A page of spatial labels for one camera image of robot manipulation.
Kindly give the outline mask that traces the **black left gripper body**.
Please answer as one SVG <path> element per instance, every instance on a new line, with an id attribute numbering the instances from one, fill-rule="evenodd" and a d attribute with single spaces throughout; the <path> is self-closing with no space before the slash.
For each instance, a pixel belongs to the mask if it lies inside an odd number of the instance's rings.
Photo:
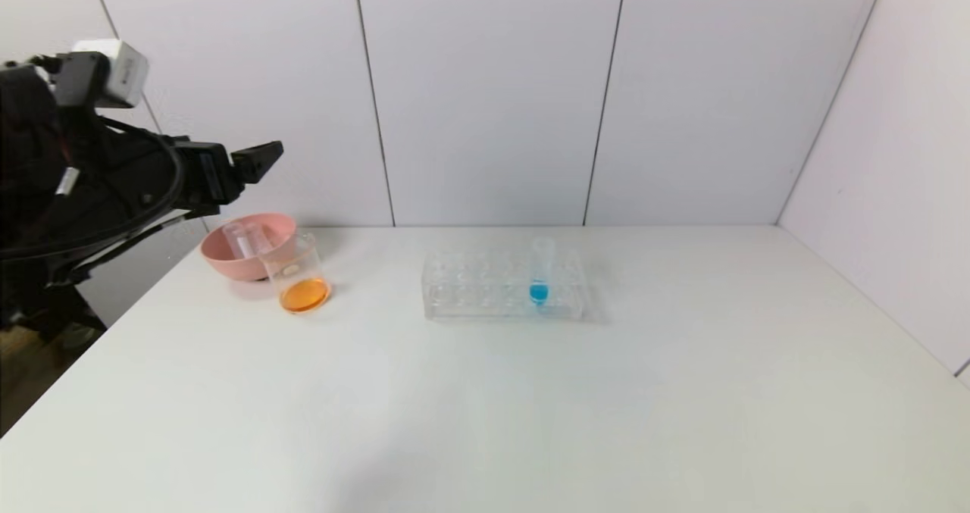
<path id="1" fill-rule="evenodd" d="M 135 229 L 174 211 L 216 214 L 243 190 L 221 144 L 187 136 L 115 136 L 108 156 L 108 229 Z"/>

